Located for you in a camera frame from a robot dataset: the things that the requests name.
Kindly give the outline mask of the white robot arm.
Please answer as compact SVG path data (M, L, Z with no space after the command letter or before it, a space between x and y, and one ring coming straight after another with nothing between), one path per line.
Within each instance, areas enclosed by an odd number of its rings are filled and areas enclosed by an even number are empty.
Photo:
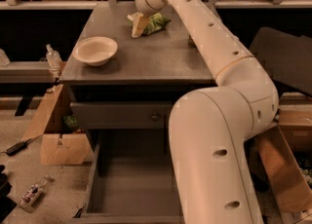
M277 90L249 50L201 0L136 0L151 16L171 5L216 85L174 105L169 141L185 224L263 224L244 143L265 131Z

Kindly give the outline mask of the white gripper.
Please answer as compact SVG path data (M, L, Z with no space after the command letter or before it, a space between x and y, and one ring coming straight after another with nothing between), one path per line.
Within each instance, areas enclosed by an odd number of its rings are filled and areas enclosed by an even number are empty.
M166 4L166 0L135 0L139 13L134 14L132 36L139 37L149 23L149 17L159 12Z

